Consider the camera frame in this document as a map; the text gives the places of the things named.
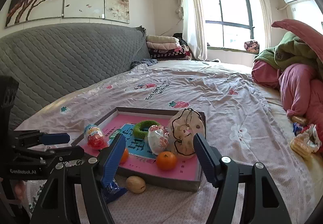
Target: orange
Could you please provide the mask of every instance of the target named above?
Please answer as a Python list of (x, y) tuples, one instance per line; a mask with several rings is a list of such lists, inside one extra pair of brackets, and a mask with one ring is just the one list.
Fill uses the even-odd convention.
[(127, 148), (125, 148), (124, 152), (122, 154), (121, 160), (120, 160), (120, 164), (125, 163), (127, 161), (128, 157), (129, 157), (129, 151)]
[(156, 164), (161, 170), (171, 170), (174, 169), (177, 163), (176, 156), (169, 152), (164, 151), (160, 153), (156, 158)]

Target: green blanket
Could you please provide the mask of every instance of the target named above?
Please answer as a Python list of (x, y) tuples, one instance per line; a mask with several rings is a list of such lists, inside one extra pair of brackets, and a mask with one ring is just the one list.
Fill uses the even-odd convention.
[(275, 69), (284, 71), (294, 63), (302, 63), (315, 68), (323, 78), (323, 64), (316, 53), (298, 36), (288, 31), (282, 41), (262, 51), (255, 60), (263, 60)]

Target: blue gripper pad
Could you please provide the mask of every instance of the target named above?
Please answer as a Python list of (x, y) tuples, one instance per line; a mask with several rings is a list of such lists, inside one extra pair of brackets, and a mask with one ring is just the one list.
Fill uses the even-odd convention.
[(100, 151), (97, 157), (99, 161), (98, 178), (103, 187), (106, 187), (113, 181), (125, 148), (125, 136), (117, 134), (111, 145)]
[(221, 172), (221, 164), (212, 148), (207, 143), (205, 137), (201, 134), (196, 134), (193, 138), (193, 146), (197, 158), (201, 164), (206, 180), (215, 188), (219, 187), (220, 182), (218, 175)]
[(69, 143), (70, 137), (67, 133), (44, 134), (39, 137), (40, 143), (44, 145), (56, 145)]

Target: metal screw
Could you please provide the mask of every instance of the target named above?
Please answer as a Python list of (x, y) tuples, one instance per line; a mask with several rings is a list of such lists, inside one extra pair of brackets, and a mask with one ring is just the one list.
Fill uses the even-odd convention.
[(223, 156), (221, 158), (221, 160), (224, 162), (224, 163), (230, 163), (231, 162), (231, 159), (228, 157), (228, 156)]
[(56, 169), (62, 169), (64, 167), (63, 163), (57, 163), (55, 168)]
[(94, 163), (97, 163), (97, 158), (96, 157), (91, 157), (91, 158), (89, 158), (88, 159), (88, 162), (90, 163), (90, 164), (94, 164)]
[(260, 163), (260, 162), (257, 162), (257, 163), (256, 163), (256, 167), (257, 167), (258, 169), (263, 169), (263, 168), (264, 168), (264, 164), (262, 164), (262, 163)]

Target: blue snack wrapper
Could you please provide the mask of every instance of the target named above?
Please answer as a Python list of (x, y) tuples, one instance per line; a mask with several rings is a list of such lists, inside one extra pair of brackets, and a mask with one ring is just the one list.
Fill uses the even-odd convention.
[(303, 128), (304, 127), (301, 124), (294, 122), (293, 123), (293, 132), (294, 132), (295, 136), (300, 134), (302, 132)]
[(102, 197), (107, 204), (115, 201), (126, 192), (127, 189), (119, 187), (115, 180), (110, 182), (104, 189), (101, 189)]

